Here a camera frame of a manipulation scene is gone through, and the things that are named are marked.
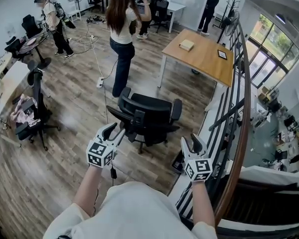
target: floor plank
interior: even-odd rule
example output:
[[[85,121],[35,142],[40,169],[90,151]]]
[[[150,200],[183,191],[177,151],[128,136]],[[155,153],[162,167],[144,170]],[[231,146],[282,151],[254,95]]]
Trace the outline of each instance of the floor plank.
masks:
[[[76,41],[87,33],[86,17],[82,19],[75,22],[76,29],[66,29],[67,36],[73,38],[70,44],[76,53],[91,47]],[[167,145],[145,146],[142,155],[137,152],[137,143],[124,139],[113,164],[118,173],[115,185],[141,181],[168,194],[177,179],[170,165],[180,150],[180,137],[198,132],[215,82],[194,75],[188,68],[168,59],[162,87],[157,88],[161,51],[178,32],[168,34],[162,29],[156,34],[155,30],[149,30],[147,40],[133,38],[136,55],[128,86],[132,93],[171,102],[181,99],[183,111],[176,123],[181,128],[169,135]],[[103,76],[108,76],[117,60],[117,54],[109,46],[110,33],[105,24],[90,24],[89,32],[97,38],[95,53]],[[53,112],[50,124],[58,123],[62,130],[51,130],[45,135],[49,151],[43,150],[39,137],[34,144],[24,141],[22,148],[0,139],[0,226],[7,238],[42,238],[50,222],[71,204],[87,169],[87,143],[107,122],[104,89],[96,88],[101,74],[93,51],[64,60],[53,55],[56,49],[52,39],[44,41],[39,49],[44,57],[52,58],[43,76],[42,89],[51,96],[45,97],[45,103]],[[39,61],[35,52],[33,58]],[[112,107],[117,107],[118,101],[112,96],[115,69],[105,81],[107,104]],[[117,121],[111,114],[108,119]],[[16,139],[13,130],[5,134]],[[102,175],[97,206],[112,186],[109,167]]]

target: person in black clothes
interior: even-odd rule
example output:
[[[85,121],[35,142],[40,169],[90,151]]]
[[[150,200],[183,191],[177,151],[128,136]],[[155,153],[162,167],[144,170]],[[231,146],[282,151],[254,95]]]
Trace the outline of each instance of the person in black clothes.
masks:
[[[208,25],[213,18],[215,7],[218,5],[219,0],[207,0],[207,4],[203,13],[203,17],[201,18],[198,31],[202,30],[202,34],[208,36],[207,33]]]
[[[136,1],[137,1],[137,3],[143,3],[142,0],[136,0]],[[151,15],[156,14],[155,4],[156,4],[157,1],[163,1],[163,0],[148,0]],[[143,39],[143,40],[147,39],[147,37],[148,37],[148,28],[150,26],[150,22],[151,21],[142,21],[142,26],[141,26],[141,29],[140,29],[140,33],[136,36],[138,39]]]

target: picture frame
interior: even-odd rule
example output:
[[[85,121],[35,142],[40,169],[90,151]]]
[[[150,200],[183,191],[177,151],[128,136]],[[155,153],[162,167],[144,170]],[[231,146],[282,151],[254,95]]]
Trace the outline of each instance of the picture frame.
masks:
[[[223,52],[223,51],[221,51],[221,50],[217,50],[217,51],[218,51],[218,57],[227,60],[227,55],[226,55],[225,52]]]

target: large window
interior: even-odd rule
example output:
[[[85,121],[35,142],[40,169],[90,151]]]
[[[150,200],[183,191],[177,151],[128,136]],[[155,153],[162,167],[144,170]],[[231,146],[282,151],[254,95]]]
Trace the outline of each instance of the large window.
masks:
[[[273,89],[299,59],[295,44],[263,15],[260,15],[246,46],[251,80],[257,88]]]

